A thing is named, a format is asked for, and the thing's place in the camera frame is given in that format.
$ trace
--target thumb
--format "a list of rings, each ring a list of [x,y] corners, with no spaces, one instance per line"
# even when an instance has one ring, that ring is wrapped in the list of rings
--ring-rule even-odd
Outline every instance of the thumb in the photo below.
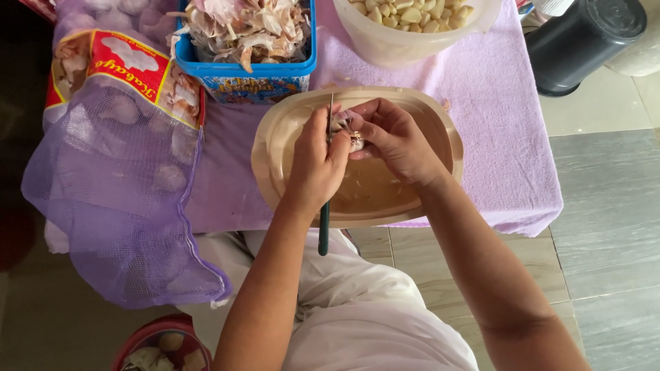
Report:
[[[340,131],[332,139],[328,148],[328,159],[337,166],[346,166],[348,153],[350,152],[350,135],[346,131]]]
[[[382,127],[356,118],[350,122],[350,128],[360,133],[362,139],[373,143],[380,150],[387,150],[395,145],[394,137]]]

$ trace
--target pink cloth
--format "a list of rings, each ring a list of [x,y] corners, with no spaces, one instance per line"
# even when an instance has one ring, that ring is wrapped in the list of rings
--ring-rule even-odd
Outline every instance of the pink cloth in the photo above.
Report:
[[[504,0],[490,32],[400,71],[363,62],[332,1],[316,4],[319,61],[312,90],[335,82],[410,87],[439,102],[447,98],[465,146],[462,184],[486,221],[500,232],[536,236],[559,215],[562,196],[514,0]],[[194,232],[268,227],[273,214],[252,175],[250,152],[269,108],[209,104],[204,152],[185,208]]]

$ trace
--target black bucket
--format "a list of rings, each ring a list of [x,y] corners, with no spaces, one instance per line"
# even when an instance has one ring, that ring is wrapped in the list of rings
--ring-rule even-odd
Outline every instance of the black bucket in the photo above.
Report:
[[[577,0],[561,17],[525,35],[537,90],[565,96],[646,29],[638,0]]]

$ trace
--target purple mesh bag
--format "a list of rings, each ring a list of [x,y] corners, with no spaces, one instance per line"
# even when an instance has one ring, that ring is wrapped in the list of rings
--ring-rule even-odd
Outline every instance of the purple mesh bag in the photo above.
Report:
[[[135,3],[148,7],[122,11]],[[154,15],[149,23],[168,22],[168,5],[176,8],[58,3],[45,135],[22,183],[25,198],[66,234],[79,274],[124,308],[211,302],[232,291],[197,254],[183,213],[201,155],[203,90],[161,53],[157,32],[131,28],[146,29],[144,12]],[[113,24],[107,17],[116,12],[123,16]]]

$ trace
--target red bowl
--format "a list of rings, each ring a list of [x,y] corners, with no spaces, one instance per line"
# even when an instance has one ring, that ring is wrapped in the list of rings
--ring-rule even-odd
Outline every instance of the red bowl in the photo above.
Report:
[[[195,336],[193,330],[193,319],[187,314],[170,314],[151,321],[140,327],[128,340],[121,346],[115,360],[112,362],[111,371],[121,371],[124,367],[124,360],[133,352],[144,347],[158,347],[158,340],[167,333],[180,333],[183,335],[183,345],[178,351],[167,352],[170,362],[174,363],[177,369],[183,367],[184,356],[201,349],[204,355],[206,367],[203,371],[209,371],[211,366],[211,353],[200,340]]]

